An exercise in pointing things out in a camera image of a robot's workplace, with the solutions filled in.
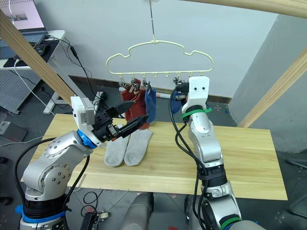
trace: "blue sock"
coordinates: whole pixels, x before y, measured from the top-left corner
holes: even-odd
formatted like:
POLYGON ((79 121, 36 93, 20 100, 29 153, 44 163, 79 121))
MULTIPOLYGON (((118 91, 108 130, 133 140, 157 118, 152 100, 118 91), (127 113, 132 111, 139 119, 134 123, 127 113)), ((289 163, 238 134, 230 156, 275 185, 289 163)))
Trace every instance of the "blue sock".
POLYGON ((155 119, 156 103, 157 103, 157 89, 153 89, 149 85, 145 93, 146 113, 149 115, 147 122, 151 123, 155 119))
POLYGON ((173 94, 173 101, 172 101, 172 113, 176 114, 179 112, 179 110, 181 109, 181 101, 176 101, 176 96, 178 96, 178 92, 175 91, 173 94))

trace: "gray sock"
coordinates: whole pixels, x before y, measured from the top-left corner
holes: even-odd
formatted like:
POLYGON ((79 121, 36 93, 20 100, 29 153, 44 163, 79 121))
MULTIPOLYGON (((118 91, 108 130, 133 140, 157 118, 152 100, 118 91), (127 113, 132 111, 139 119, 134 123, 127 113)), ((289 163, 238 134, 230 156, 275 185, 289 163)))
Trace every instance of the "gray sock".
POLYGON ((105 154, 105 164, 107 166, 116 167, 123 162, 129 137, 130 135, 108 142, 105 154))
POLYGON ((137 130, 131 134, 124 158, 128 166, 138 165, 141 162, 152 134, 153 132, 148 129, 137 130))

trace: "laptop screen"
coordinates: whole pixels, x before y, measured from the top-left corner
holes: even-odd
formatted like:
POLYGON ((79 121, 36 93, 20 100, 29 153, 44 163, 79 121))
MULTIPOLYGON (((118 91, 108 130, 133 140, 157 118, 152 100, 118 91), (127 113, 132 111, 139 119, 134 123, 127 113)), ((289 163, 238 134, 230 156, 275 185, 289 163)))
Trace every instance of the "laptop screen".
POLYGON ((21 32, 45 30, 33 0, 0 0, 0 8, 21 32))

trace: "wall baseboard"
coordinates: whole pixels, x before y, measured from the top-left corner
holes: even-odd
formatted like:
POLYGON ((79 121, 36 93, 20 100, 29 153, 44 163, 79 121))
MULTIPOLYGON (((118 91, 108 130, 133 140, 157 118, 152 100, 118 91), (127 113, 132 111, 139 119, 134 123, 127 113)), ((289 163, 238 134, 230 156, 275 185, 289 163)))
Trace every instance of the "wall baseboard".
MULTIPOLYGON (((72 75, 69 75, 69 76, 75 83, 88 84, 87 79, 85 77, 72 76, 72 75)), ((93 85, 100 85, 100 86, 105 86, 105 87, 110 87, 110 88, 119 88, 118 81, 92 78, 91 83, 93 85)), ((169 90, 169 89, 163 89, 163 88, 156 88, 156 89, 157 89, 157 92, 160 92, 160 93, 171 94, 172 92, 172 90, 169 90)), ((231 101, 231 97, 209 95, 207 101, 229 104, 231 101)))

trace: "red sock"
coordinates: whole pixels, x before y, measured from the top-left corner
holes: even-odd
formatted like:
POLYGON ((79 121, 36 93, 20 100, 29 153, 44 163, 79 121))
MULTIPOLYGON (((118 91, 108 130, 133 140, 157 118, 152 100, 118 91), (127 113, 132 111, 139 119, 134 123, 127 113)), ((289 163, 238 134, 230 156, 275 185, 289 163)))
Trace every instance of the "red sock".
MULTIPOLYGON (((132 99, 133 101, 135 101, 135 104, 130 108, 132 119, 137 116, 143 116, 147 114, 145 104, 145 92, 146 90, 140 90, 140 92, 132 99)), ((140 129, 147 129, 148 126, 149 123, 145 123, 144 125, 142 125, 142 127, 140 127, 140 129)))
MULTIPOLYGON (((135 94, 133 93, 133 91, 129 92, 128 90, 124 90, 123 92, 120 92, 120 96, 123 101, 133 101, 135 94)), ((126 121, 130 121, 132 119, 130 110, 125 112, 125 119, 126 121)))

